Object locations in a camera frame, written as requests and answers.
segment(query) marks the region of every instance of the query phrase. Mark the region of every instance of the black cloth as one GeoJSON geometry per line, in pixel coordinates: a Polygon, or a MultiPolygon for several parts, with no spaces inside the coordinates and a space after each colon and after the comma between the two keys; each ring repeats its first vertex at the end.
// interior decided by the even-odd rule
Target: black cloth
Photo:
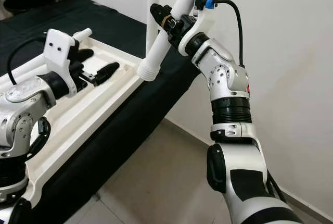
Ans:
{"type": "MultiPolygon", "coordinates": [[[[145,24],[90,0],[65,0],[0,21],[0,75],[20,42],[49,28],[68,34],[91,28],[92,38],[145,56],[145,24]]],[[[15,56],[13,68],[42,49],[40,43],[28,45],[15,56]]],[[[197,74],[188,57],[170,49],[155,81],[140,85],[44,185],[33,210],[35,223],[63,223],[83,206],[152,133],[197,74]]]]}

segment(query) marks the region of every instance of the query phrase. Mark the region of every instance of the tiled floor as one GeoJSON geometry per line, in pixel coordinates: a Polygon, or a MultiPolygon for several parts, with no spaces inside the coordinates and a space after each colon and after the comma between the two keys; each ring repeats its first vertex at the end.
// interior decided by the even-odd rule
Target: tiled floor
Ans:
{"type": "MultiPolygon", "coordinates": [[[[206,182],[207,146],[162,122],[66,224],[230,224],[222,195],[206,182]]],[[[302,211],[306,224],[320,224],[302,211]]]]}

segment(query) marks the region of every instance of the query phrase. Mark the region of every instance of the white wall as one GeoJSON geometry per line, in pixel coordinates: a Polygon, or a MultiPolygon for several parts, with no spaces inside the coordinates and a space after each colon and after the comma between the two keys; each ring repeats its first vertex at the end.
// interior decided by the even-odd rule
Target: white wall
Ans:
{"type": "MultiPolygon", "coordinates": [[[[140,21],[146,0],[95,0],[140,21]]],[[[160,0],[172,5],[175,0],[160,0]]],[[[244,28],[251,107],[267,165],[286,190],[333,217],[333,0],[233,0],[244,28]]],[[[238,56],[232,9],[209,33],[238,56]]],[[[168,119],[210,143],[209,92],[199,76],[168,119]]]]}

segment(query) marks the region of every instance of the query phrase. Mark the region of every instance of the white plastic tray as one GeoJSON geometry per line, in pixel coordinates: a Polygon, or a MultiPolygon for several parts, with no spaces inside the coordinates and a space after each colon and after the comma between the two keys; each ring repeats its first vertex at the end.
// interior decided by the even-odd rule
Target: white plastic tray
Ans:
{"type": "MultiPolygon", "coordinates": [[[[114,61],[120,67],[104,84],[98,87],[90,84],[75,97],[64,97],[46,113],[52,126],[50,138],[43,149],[27,162],[30,181],[23,197],[33,207],[41,198],[45,182],[142,83],[136,74],[141,59],[90,38],[80,47],[88,47],[95,52],[84,62],[85,71],[95,74],[101,67],[114,61]]],[[[31,141],[36,137],[35,128],[31,141]]]]}

